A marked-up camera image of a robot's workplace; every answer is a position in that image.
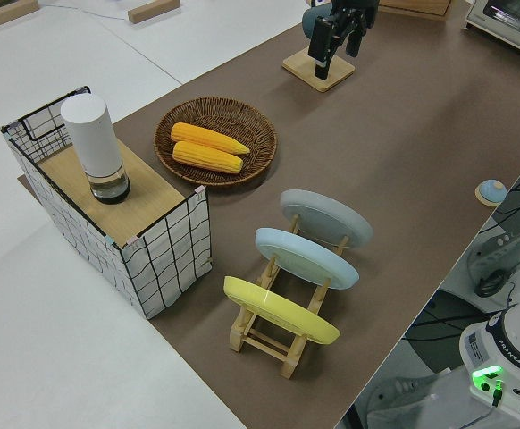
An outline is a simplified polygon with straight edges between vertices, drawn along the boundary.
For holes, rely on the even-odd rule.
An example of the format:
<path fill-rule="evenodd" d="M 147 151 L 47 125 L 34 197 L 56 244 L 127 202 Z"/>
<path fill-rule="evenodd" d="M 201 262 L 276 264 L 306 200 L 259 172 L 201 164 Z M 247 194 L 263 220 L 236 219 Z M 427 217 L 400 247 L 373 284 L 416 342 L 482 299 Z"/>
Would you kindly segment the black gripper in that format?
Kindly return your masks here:
<path fill-rule="evenodd" d="M 347 19 L 340 14 L 356 10 L 350 23 L 346 54 L 357 57 L 368 29 L 374 25 L 378 12 L 379 0 L 332 0 L 330 16 L 317 16 L 308 48 L 308 55 L 315 60 L 315 77 L 328 78 L 331 59 L 345 38 Z"/>

